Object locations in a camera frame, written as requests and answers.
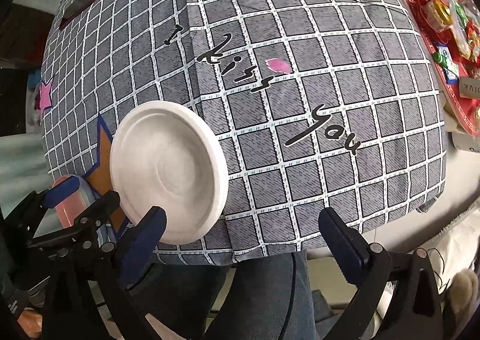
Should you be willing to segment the pink square plate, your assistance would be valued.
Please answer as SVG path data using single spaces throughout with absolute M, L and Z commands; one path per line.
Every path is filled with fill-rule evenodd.
M 51 189 L 58 197 L 62 190 L 69 190 L 71 186 L 74 188 L 72 193 L 55 206 L 57 216 L 64 229 L 72 226 L 75 218 L 96 200 L 95 193 L 88 182 L 77 175 L 59 177 L 54 181 Z

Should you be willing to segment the small white paper bowl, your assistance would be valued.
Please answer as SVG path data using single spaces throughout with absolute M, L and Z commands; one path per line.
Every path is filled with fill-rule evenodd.
M 229 191 L 227 162 L 205 121 L 187 107 L 150 101 L 120 122 L 110 151 L 112 187 L 133 224 L 166 213 L 165 244 L 185 245 L 219 220 Z

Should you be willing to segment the dark red phone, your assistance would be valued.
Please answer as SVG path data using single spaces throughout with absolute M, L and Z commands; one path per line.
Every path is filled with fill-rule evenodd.
M 63 30 L 68 26 L 74 18 L 78 17 L 81 12 L 90 7 L 96 0 L 75 0 L 64 11 L 63 18 L 61 19 L 59 30 Z

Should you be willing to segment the grey checked tablecloth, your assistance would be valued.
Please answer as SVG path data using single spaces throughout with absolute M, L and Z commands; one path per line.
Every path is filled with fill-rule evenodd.
M 74 1 L 41 67 L 49 175 L 109 190 L 117 127 L 150 101 L 197 113 L 226 159 L 219 221 L 161 262 L 320 248 L 322 208 L 367 232 L 443 192 L 439 89 L 400 0 L 96 0 L 59 30 Z

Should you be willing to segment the red tray with snacks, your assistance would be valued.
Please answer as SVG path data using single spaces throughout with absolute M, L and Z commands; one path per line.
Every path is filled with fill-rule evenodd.
M 479 13 L 472 0 L 404 0 L 461 130 L 479 136 Z

